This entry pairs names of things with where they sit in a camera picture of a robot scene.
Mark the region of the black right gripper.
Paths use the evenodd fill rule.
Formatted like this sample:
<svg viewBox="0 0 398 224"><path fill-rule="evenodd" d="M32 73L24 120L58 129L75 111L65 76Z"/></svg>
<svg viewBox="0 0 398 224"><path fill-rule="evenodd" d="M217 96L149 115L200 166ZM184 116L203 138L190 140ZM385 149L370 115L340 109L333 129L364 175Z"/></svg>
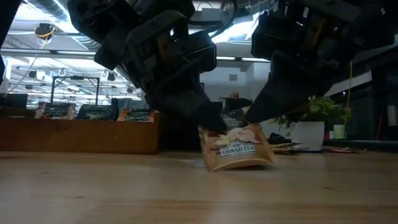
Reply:
<svg viewBox="0 0 398 224"><path fill-rule="evenodd" d="M246 112L250 123L324 95L357 54L394 43L394 1L279 1L271 74Z"/></svg>

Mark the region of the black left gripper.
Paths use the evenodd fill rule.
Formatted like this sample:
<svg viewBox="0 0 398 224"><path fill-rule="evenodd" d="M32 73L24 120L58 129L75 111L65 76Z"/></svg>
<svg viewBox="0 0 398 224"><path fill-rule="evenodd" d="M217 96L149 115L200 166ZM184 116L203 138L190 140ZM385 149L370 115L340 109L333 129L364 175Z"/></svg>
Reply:
<svg viewBox="0 0 398 224"><path fill-rule="evenodd" d="M105 35L95 62L110 70L123 68L132 82L147 92L149 106L164 116L223 133L226 125L221 110L202 89L198 75L178 77L151 91L158 82L156 73L166 70L166 50L172 45L170 31L177 27L187 34L187 18L178 11L164 11L134 28L119 22Z"/></svg>

